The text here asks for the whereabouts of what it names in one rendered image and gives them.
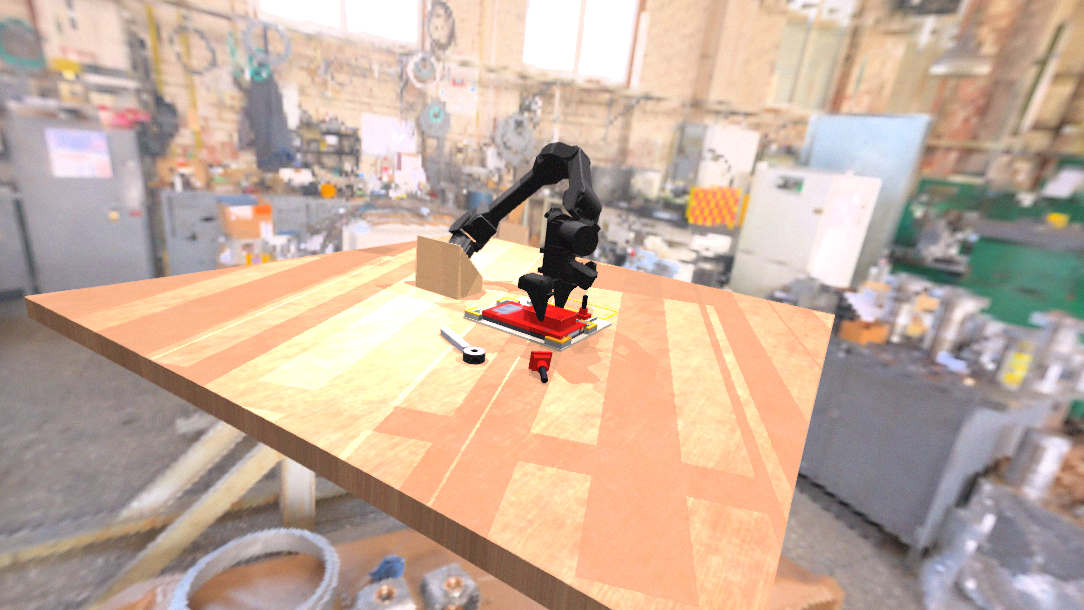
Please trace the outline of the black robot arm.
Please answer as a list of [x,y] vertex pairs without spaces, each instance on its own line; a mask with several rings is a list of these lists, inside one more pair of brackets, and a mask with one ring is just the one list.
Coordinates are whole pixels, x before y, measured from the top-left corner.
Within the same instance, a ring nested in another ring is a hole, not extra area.
[[[472,259],[473,254],[478,254],[496,234],[500,220],[539,189],[569,179],[569,189],[564,191],[562,204],[572,217],[564,215],[562,208],[551,208],[544,215],[549,219],[545,243],[573,252],[572,257],[569,256],[564,260],[559,280],[566,281],[567,277],[579,288],[588,290],[598,277],[597,264],[593,261],[586,264],[580,263],[576,261],[576,254],[588,256],[596,250],[597,233],[601,231],[597,223],[602,211],[601,202],[592,189],[590,164],[588,155],[581,147],[562,142],[549,143],[535,156],[530,172],[522,176],[496,200],[474,208],[451,225],[448,232],[452,237],[448,243],[460,245]],[[472,241],[461,228],[476,242]]]

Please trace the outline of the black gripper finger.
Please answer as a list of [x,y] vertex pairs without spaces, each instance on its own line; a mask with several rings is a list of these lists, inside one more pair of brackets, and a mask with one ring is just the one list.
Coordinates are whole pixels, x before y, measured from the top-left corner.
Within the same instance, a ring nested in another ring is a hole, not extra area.
[[568,300],[568,297],[569,297],[570,293],[576,287],[578,287],[578,285],[576,285],[575,283],[567,283],[567,282],[563,282],[563,281],[555,282],[554,283],[554,288],[553,288],[553,293],[555,293],[554,294],[555,306],[564,308],[564,306],[566,304],[566,302]]
[[526,291],[526,293],[528,294],[528,296],[529,296],[529,298],[531,300],[531,303],[533,304],[537,319],[542,322],[544,320],[544,317],[545,317],[545,313],[546,313],[546,309],[547,309],[547,304],[549,304],[549,298],[551,296],[553,296],[555,293],[549,293],[549,294],[545,294],[545,295],[539,295],[539,294],[529,293],[529,291]]

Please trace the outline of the grey flat bar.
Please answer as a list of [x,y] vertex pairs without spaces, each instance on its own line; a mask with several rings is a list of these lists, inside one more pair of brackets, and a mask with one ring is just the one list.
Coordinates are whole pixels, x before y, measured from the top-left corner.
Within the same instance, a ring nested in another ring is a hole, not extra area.
[[465,340],[463,340],[455,332],[451,330],[448,327],[441,328],[441,335],[446,338],[447,341],[455,346],[462,353],[464,348],[472,346],[470,343],[467,343]]

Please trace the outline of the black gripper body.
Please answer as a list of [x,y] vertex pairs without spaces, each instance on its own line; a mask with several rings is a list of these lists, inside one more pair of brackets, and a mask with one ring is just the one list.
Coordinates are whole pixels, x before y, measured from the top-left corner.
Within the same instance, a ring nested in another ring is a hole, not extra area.
[[540,254],[543,254],[543,263],[542,267],[538,267],[537,272],[543,275],[535,273],[522,275],[518,280],[518,289],[539,295],[552,293],[554,283],[562,281],[559,275],[564,260],[573,256],[573,252],[563,247],[551,246],[546,243],[544,247],[540,248]]

